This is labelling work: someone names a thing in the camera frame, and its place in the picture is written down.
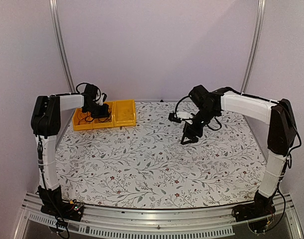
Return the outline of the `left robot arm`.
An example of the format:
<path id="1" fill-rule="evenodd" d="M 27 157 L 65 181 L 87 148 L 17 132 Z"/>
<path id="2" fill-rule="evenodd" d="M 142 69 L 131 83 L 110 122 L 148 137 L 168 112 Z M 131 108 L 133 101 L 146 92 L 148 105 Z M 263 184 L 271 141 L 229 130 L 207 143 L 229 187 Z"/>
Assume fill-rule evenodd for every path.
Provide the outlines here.
<path id="1" fill-rule="evenodd" d="M 47 202 L 47 208 L 56 216 L 66 212 L 66 204 L 62 202 L 61 187 L 58 181 L 55 151 L 57 135 L 61 128 L 61 112 L 80 108 L 89 113 L 93 119 L 109 117 L 108 105 L 105 103 L 107 94 L 99 87 L 85 85 L 84 91 L 75 93 L 38 96 L 31 118 L 31 128 L 37 143 L 39 168 L 39 195 Z"/>

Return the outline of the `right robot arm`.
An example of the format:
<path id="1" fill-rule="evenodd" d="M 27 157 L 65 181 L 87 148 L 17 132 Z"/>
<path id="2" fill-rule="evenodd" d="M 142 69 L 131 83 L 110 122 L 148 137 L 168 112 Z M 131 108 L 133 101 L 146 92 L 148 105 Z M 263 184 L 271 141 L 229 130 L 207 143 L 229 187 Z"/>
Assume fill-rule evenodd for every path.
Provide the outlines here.
<path id="1" fill-rule="evenodd" d="M 231 87 L 210 92 L 203 85 L 193 87 L 187 98 L 195 104 L 198 112 L 174 111 L 176 121 L 185 122 L 182 144 L 198 142 L 203 128 L 221 116 L 222 111 L 241 114 L 268 125 L 267 166 L 255 202 L 250 205 L 250 213 L 254 217 L 262 216 L 268 211 L 269 201 L 277 191 L 286 168 L 292 166 L 292 151 L 296 149 L 294 141 L 300 139 L 290 101 L 268 100 L 240 93 Z"/>

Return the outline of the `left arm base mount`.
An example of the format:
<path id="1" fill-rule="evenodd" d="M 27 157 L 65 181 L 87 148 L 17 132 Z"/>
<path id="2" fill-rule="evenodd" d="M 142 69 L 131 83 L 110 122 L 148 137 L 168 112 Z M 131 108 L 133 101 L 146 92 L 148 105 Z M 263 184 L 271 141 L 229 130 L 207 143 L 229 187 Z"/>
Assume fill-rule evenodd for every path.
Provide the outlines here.
<path id="1" fill-rule="evenodd" d="M 84 202 L 62 201 L 61 199 L 45 199 L 42 200 L 43 205 L 41 212 L 51 216 L 80 222 L 84 212 Z"/>

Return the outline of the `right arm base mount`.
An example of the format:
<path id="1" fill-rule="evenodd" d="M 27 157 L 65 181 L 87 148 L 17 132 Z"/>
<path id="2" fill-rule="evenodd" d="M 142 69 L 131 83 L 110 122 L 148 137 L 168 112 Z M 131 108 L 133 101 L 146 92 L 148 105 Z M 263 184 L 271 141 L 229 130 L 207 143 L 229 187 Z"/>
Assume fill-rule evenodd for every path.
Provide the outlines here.
<path id="1" fill-rule="evenodd" d="M 249 229 L 256 233 L 265 233 L 276 212 L 272 198 L 255 196 L 250 204 L 239 204 L 232 208 L 231 215 L 237 222 L 253 220 L 248 224 Z"/>

